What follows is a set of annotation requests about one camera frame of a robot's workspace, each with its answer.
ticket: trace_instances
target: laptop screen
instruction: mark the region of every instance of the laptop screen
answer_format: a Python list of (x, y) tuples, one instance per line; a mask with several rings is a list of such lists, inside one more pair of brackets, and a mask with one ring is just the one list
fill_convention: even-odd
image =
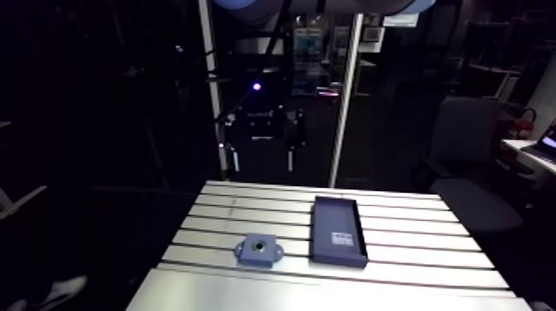
[(550, 127), (542, 137), (540, 137), (537, 145), (543, 147), (543, 149), (549, 151), (550, 153), (556, 154), (556, 119), (552, 121)]

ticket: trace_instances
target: vertical metal pole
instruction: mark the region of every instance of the vertical metal pole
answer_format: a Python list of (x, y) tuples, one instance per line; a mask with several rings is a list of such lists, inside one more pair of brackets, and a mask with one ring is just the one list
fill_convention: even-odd
[[(203, 30), (203, 43), (205, 53), (210, 52), (214, 49), (213, 43), (213, 23), (210, 18), (209, 3), (210, 0), (199, 0), (199, 14), (201, 17), (201, 28)], [(206, 56), (207, 70), (216, 69), (216, 58), (214, 53), (208, 53)], [(209, 82), (208, 87), (210, 89), (210, 99), (213, 105), (213, 116), (216, 118), (220, 115), (221, 103), (220, 103), (220, 88), (217, 82)], [(214, 131), (216, 133), (216, 141), (218, 144), (224, 143), (224, 130), (221, 128), (220, 124), (214, 125)], [(228, 160), (226, 159), (225, 148), (218, 148), (218, 158), (220, 159), (220, 170), (223, 172), (223, 177), (226, 178), (224, 172), (228, 170)]]
[(348, 118), (349, 101), (352, 95), (353, 72), (357, 63), (357, 49), (359, 48), (359, 35), (363, 25), (363, 14), (355, 14), (352, 22), (352, 34), (349, 39), (349, 49), (347, 50), (346, 72), (343, 76), (342, 102), (338, 114), (338, 125), (336, 126), (336, 139), (334, 140), (334, 150), (332, 154), (332, 164), (330, 165), (330, 176), (328, 186), (336, 186), (338, 177), (338, 167), (340, 155), (342, 154), (343, 133), (346, 129), (346, 119)]
[(294, 171), (294, 150), (291, 148), (288, 150), (288, 171)]

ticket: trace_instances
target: shoe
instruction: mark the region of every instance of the shoe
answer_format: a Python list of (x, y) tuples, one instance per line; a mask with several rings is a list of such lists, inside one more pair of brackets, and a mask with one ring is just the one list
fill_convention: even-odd
[(16, 303), (12, 304), (6, 309), (6, 311), (25, 311), (25, 310), (27, 310), (27, 301), (23, 299), (18, 300)]
[(36, 306), (38, 311), (48, 311), (79, 294), (87, 284), (87, 277), (82, 275), (73, 279), (54, 282), (45, 301)]

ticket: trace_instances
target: white label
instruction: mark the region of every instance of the white label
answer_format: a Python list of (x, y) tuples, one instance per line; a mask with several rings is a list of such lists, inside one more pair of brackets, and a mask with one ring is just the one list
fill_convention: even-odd
[(353, 246), (352, 235), (344, 232), (332, 232), (332, 244)]

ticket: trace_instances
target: red fire extinguisher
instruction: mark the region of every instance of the red fire extinguisher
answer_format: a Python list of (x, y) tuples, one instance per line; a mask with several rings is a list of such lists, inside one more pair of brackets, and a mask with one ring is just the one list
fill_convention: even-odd
[[(524, 118), (527, 112), (531, 112), (530, 121)], [(534, 120), (537, 119), (537, 112), (533, 108), (527, 108), (521, 114), (521, 118), (514, 120), (508, 129), (511, 139), (527, 139), (534, 128)]]

